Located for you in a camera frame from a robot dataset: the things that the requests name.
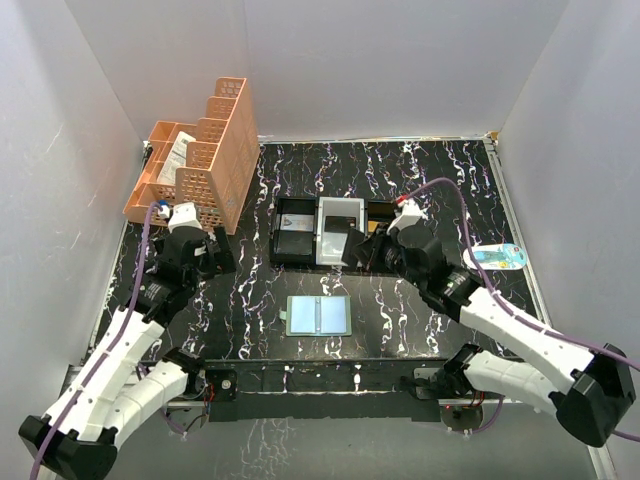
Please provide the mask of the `peach plastic desk organizer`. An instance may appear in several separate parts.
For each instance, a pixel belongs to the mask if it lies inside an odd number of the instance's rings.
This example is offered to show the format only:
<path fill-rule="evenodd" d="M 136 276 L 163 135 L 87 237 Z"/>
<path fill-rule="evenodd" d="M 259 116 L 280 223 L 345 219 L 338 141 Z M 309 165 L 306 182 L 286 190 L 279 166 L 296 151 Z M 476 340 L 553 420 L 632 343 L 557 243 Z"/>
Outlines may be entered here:
<path fill-rule="evenodd" d="M 196 140 L 175 184 L 160 184 L 157 176 L 180 131 Z M 194 124 L 158 121 L 148 142 L 149 159 L 123 210 L 128 221 L 142 224 L 154 201 L 192 202 L 205 230 L 223 226 L 233 235 L 260 155 L 249 80 L 218 78 L 203 117 Z"/>

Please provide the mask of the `white plastic bin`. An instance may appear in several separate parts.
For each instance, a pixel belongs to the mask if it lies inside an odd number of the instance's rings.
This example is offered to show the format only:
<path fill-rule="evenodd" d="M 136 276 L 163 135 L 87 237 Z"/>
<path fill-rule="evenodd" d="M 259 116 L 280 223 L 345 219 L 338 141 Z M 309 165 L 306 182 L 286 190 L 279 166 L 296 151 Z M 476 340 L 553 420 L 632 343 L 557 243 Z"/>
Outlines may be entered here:
<path fill-rule="evenodd" d="M 365 233 L 365 200 L 346 197 L 320 197 L 318 200 L 315 264 L 321 267 L 346 266 L 341 257 L 348 232 L 325 232 L 326 216 L 355 217 L 355 229 Z"/>

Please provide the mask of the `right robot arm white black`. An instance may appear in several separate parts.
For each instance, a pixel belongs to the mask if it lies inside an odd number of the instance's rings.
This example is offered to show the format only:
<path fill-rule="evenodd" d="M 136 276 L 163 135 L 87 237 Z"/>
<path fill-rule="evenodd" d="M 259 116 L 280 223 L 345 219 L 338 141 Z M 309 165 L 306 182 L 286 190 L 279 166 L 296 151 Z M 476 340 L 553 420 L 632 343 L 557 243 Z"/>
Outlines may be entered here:
<path fill-rule="evenodd" d="M 437 395 L 496 393 L 554 416 L 582 443 L 600 448 L 636 400 L 634 364 L 617 347 L 571 339 L 518 309 L 478 273 L 450 262 L 409 199 L 396 216 L 365 234 L 349 230 L 345 263 L 393 273 L 413 285 L 435 312 L 507 347 L 506 360 L 472 344 L 417 386 Z"/>

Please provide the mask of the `black bin with white card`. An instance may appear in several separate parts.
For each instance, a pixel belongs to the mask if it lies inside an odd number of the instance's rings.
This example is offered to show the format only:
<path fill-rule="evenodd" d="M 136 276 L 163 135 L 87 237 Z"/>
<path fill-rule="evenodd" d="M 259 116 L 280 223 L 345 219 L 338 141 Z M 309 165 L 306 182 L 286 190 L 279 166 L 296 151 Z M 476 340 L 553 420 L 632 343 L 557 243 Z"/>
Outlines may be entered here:
<path fill-rule="evenodd" d="M 317 197 L 285 197 L 276 199 L 269 230 L 269 260 L 272 265 L 293 267 L 315 266 Z M 308 214 L 315 220 L 313 232 L 279 229 L 281 214 Z"/>

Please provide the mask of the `green card holder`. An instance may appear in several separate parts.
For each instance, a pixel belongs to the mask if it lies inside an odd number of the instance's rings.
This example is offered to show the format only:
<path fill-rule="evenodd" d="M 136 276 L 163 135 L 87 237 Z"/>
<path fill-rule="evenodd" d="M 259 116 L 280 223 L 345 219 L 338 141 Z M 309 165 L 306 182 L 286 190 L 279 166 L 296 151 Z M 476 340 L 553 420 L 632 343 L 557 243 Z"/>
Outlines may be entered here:
<path fill-rule="evenodd" d="M 352 335 L 349 296 L 289 296 L 279 317 L 288 337 Z"/>

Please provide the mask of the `black bin with gold card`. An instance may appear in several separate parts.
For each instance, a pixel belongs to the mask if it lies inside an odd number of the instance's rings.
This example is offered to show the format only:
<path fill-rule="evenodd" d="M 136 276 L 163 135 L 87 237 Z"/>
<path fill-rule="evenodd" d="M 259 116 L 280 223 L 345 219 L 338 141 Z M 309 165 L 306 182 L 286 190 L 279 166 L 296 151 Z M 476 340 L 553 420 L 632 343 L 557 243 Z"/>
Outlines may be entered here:
<path fill-rule="evenodd" d="M 393 200 L 366 200 L 366 235 L 371 236 L 379 229 L 386 232 L 390 224 L 395 220 L 396 213 L 397 204 Z"/>

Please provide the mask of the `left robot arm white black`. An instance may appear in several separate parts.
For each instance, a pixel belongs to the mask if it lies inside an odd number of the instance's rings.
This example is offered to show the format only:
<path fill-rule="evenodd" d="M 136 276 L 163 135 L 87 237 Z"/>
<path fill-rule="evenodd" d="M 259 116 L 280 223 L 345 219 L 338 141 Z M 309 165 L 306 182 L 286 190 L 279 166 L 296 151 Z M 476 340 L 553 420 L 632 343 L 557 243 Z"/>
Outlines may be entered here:
<path fill-rule="evenodd" d="M 30 478 L 47 469 L 64 479 L 103 479 L 129 437 L 176 397 L 194 399 L 206 387 L 199 357 L 169 351 L 135 385 L 140 360 L 201 282 L 235 271 L 222 227 L 207 232 L 192 202 L 155 201 L 144 220 L 134 285 L 102 339 L 60 397 L 28 416 L 19 436 L 33 456 Z"/>

